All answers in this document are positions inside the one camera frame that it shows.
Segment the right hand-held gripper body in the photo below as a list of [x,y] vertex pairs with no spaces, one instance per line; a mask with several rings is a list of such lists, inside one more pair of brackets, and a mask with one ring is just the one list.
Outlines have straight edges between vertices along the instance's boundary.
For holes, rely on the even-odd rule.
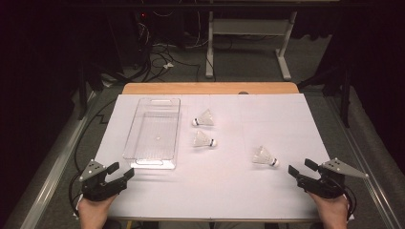
[[318,164],[321,169],[318,179],[302,174],[297,186],[321,198],[338,198],[345,191],[345,177],[368,178],[367,173],[361,172],[338,158]]

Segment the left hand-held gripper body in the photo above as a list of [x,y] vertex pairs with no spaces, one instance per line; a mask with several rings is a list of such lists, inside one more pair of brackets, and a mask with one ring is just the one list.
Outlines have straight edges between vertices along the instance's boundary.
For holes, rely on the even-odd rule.
[[121,192],[113,189],[113,181],[106,180],[107,167],[94,159],[90,160],[79,176],[83,197],[91,201],[102,201]]

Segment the white feather shuttlecock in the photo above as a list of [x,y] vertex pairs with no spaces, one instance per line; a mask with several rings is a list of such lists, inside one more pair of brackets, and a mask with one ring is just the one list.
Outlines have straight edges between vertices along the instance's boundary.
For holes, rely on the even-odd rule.
[[260,146],[254,153],[252,158],[253,163],[266,164],[271,167],[278,167],[279,160],[270,153],[270,151],[264,146]]
[[193,145],[195,147],[216,147],[218,143],[214,138],[209,137],[203,131],[197,131]]
[[195,117],[192,120],[192,125],[193,126],[213,126],[214,121],[212,114],[209,109],[205,110],[202,114],[200,114],[198,117]]

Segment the clear plastic container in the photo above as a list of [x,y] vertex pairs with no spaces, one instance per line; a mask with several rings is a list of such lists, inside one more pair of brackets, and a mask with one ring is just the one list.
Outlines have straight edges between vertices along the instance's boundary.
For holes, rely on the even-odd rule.
[[141,98],[123,158],[135,169],[175,169],[180,117],[179,98]]

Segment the person's right hand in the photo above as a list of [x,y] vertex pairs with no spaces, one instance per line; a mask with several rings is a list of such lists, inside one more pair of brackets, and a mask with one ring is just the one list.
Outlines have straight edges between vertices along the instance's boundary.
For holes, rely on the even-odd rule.
[[344,196],[321,198],[313,193],[309,193],[309,196],[316,204],[324,229],[348,229],[349,203]]

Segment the person's left hand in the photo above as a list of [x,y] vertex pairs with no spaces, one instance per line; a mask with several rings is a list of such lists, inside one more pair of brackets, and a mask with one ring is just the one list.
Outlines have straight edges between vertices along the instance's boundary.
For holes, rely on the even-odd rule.
[[81,229],[103,229],[108,218],[110,206],[117,196],[102,201],[83,198],[77,205]]

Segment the black metal stand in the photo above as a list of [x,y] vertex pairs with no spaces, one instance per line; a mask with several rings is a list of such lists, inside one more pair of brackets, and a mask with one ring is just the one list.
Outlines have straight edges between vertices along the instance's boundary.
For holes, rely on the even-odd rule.
[[352,68],[345,64],[334,65],[327,70],[316,73],[314,76],[300,82],[299,90],[309,85],[323,85],[322,94],[325,96],[340,95],[340,118],[346,128],[349,124],[349,106],[351,90]]
[[78,96],[79,96],[79,115],[78,119],[82,120],[87,112],[88,95],[87,86],[95,92],[103,90],[100,70],[97,64],[89,61],[81,61],[78,66]]

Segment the wooden table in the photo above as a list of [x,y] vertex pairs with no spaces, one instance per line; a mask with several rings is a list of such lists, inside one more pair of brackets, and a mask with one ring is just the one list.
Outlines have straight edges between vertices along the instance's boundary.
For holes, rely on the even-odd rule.
[[[98,159],[115,162],[123,152],[139,100],[152,98],[181,98],[183,95],[240,95],[240,94],[299,94],[292,83],[148,83],[129,84],[118,97],[107,131],[97,152]],[[256,220],[202,220],[256,221]]]

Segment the grey metal floor rail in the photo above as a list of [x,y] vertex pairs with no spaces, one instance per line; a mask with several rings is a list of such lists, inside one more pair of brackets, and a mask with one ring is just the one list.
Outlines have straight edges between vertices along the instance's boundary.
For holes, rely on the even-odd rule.
[[89,119],[89,112],[96,104],[96,93],[91,92],[85,101],[88,103],[88,110],[84,113],[81,120],[76,119],[74,121],[70,136],[66,137],[65,141],[63,142],[62,150],[58,153],[57,158],[53,163],[53,167],[47,174],[47,177],[44,180],[30,211],[20,226],[20,229],[36,229],[38,222],[41,220],[46,208],[48,207],[57,185],[65,171],[68,161],[77,145],[78,139],[84,131],[86,122]]
[[349,108],[349,126],[346,127],[339,114],[338,101],[327,97],[335,119],[350,145],[349,154],[354,164],[370,177],[364,181],[371,203],[358,214],[375,208],[376,221],[381,221],[384,229],[405,229],[405,176],[387,152],[371,121],[355,100]]

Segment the white metal desk frame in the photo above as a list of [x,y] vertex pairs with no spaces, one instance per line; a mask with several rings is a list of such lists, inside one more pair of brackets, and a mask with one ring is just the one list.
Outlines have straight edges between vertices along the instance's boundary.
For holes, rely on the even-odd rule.
[[276,49],[275,55],[278,61],[282,77],[285,81],[291,80],[285,52],[288,46],[297,12],[293,11],[289,19],[219,19],[214,17],[211,11],[208,17],[208,38],[205,60],[205,76],[214,76],[214,50],[213,39],[215,34],[222,35],[270,35],[283,36],[283,44]]

